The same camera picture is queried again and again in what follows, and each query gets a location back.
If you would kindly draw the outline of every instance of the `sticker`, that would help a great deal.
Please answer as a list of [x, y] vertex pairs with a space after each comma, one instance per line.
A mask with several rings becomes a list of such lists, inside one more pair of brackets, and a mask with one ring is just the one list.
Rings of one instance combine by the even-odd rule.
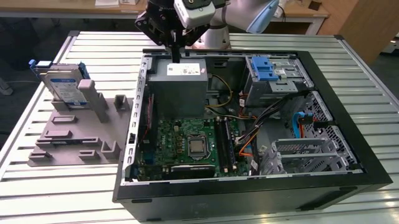
[[82, 105], [87, 104], [87, 99], [78, 89], [78, 82], [75, 79], [52, 78], [49, 81], [57, 95], [71, 107], [82, 107]]
[[246, 106], [246, 100], [244, 99], [239, 99], [239, 106], [242, 106], [242, 107]]
[[171, 63], [167, 68], [168, 76], [199, 76], [200, 64], [199, 63]]
[[275, 70], [275, 74], [278, 74], [278, 75], [286, 75], [284, 69], [276, 69]]
[[251, 161], [251, 167], [254, 167], [254, 169], [258, 171], [258, 163], [255, 160]]

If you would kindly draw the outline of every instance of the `white slatted surface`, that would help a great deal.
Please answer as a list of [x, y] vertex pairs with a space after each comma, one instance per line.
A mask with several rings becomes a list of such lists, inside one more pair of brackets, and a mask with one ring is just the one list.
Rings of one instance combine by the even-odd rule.
[[[231, 35], [235, 49], [306, 50], [364, 134], [394, 183], [376, 192], [356, 195], [324, 211], [212, 218], [190, 223], [395, 223], [399, 222], [399, 114], [387, 93], [363, 71], [331, 36]], [[106, 97], [132, 96], [142, 49], [156, 47], [142, 33], [82, 32], [63, 63], [83, 61], [96, 88]], [[43, 91], [21, 127], [4, 164], [0, 182], [1, 223], [135, 223], [120, 204], [114, 204], [116, 165], [31, 168], [33, 149], [51, 115], [52, 97]]]

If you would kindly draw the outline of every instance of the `wooden cabinet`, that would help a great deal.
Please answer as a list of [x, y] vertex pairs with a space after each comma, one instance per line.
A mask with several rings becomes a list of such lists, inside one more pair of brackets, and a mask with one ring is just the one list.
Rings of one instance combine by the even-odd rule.
[[320, 35], [340, 34], [371, 64], [399, 30], [399, 0], [323, 0]]

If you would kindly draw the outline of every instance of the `wooden desk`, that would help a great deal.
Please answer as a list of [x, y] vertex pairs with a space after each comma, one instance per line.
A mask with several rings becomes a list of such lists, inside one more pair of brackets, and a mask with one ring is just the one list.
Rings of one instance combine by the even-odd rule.
[[1, 17], [135, 19], [146, 9], [147, 0], [138, 5], [96, 8], [95, 0], [0, 0]]
[[[318, 11], [310, 9], [310, 4], [311, 0], [303, 0], [303, 3], [299, 0], [291, 0], [284, 7], [286, 22], [310, 23], [306, 32], [302, 34], [316, 35], [330, 13], [323, 6]], [[274, 18], [272, 22], [282, 22], [282, 20], [283, 17]]]

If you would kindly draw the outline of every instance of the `connector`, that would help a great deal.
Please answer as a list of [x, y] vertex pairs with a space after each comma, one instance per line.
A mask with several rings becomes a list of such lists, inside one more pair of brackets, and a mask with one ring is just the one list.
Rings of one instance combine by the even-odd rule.
[[310, 125], [314, 122], [314, 114], [307, 113], [303, 117], [298, 119], [300, 125]]
[[252, 67], [259, 81], [278, 81], [279, 76], [274, 72], [274, 65], [267, 57], [252, 57]]

